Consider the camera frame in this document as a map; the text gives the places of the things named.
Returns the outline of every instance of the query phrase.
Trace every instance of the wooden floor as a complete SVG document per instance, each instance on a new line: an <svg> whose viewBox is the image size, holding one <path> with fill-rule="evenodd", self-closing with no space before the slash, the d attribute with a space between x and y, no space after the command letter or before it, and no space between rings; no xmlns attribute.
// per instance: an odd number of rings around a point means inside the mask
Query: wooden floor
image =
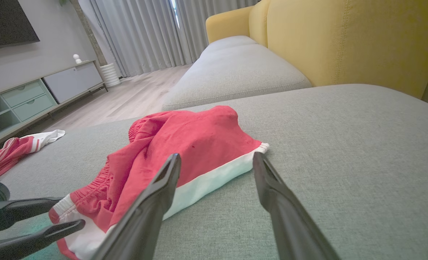
<svg viewBox="0 0 428 260"><path fill-rule="evenodd" d="M26 129L22 134L65 131L161 112L166 93L191 65L153 71L122 79L122 84L96 92Z"/></svg>

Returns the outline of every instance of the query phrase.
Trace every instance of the cabinet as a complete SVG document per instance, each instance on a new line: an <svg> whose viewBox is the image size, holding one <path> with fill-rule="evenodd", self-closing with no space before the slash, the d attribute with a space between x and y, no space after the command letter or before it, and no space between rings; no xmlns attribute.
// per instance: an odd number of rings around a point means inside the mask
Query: cabinet
<svg viewBox="0 0 428 260"><path fill-rule="evenodd" d="M44 80L59 104L103 82L92 62L57 72Z"/></svg>
<svg viewBox="0 0 428 260"><path fill-rule="evenodd" d="M44 82L48 82L50 91ZM94 61L64 68L0 92L0 143L83 94L104 88Z"/></svg>
<svg viewBox="0 0 428 260"><path fill-rule="evenodd" d="M54 105L40 79L0 94L0 136Z"/></svg>

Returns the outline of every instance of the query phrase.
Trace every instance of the sofa seat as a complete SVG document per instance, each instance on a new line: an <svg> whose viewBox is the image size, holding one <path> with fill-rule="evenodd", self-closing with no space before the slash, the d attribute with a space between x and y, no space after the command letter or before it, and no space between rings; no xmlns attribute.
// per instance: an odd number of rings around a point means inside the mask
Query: sofa seat
<svg viewBox="0 0 428 260"><path fill-rule="evenodd" d="M227 48L237 47L237 46L247 46L249 44L258 44L253 39L240 35L240 36L232 36L228 38L224 38L221 40L217 40L204 49L204 51L201 53L201 57L203 57L204 54L213 53L214 51L219 51Z"/></svg>
<svg viewBox="0 0 428 260"><path fill-rule="evenodd" d="M311 87L284 59L246 36L211 43L169 91L164 110Z"/></svg>
<svg viewBox="0 0 428 260"><path fill-rule="evenodd" d="M314 87L191 107L229 105L270 143L267 158L342 259L428 258L428 104L365 84ZM136 118L67 134L2 176L11 199L65 196L129 143ZM47 214L0 239L49 225ZM252 172L162 224L155 259L278 259ZM29 259L65 259L52 244Z"/></svg>

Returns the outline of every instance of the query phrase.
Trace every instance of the yellow sofa backrest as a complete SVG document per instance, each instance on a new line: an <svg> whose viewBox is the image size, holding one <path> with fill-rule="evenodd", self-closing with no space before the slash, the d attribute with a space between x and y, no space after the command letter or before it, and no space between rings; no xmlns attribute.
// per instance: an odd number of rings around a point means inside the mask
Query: yellow sofa backrest
<svg viewBox="0 0 428 260"><path fill-rule="evenodd" d="M268 48L313 86L366 83L421 98L428 83L428 0L271 0L266 26Z"/></svg>
<svg viewBox="0 0 428 260"><path fill-rule="evenodd" d="M261 0L249 13L249 37L267 47L267 13L271 0Z"/></svg>

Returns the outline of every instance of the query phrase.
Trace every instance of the white cabinet door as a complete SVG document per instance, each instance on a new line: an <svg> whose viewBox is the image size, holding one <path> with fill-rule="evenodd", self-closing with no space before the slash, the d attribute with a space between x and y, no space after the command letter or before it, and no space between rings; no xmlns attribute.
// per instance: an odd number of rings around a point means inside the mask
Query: white cabinet door
<svg viewBox="0 0 428 260"><path fill-rule="evenodd" d="M60 71L44 80L59 104L87 90L76 77L76 68Z"/></svg>
<svg viewBox="0 0 428 260"><path fill-rule="evenodd" d="M60 71L44 78L58 103L71 99L102 82L93 62Z"/></svg>
<svg viewBox="0 0 428 260"><path fill-rule="evenodd" d="M77 76L80 77L86 90L102 82L102 78L93 62L77 66L76 69Z"/></svg>

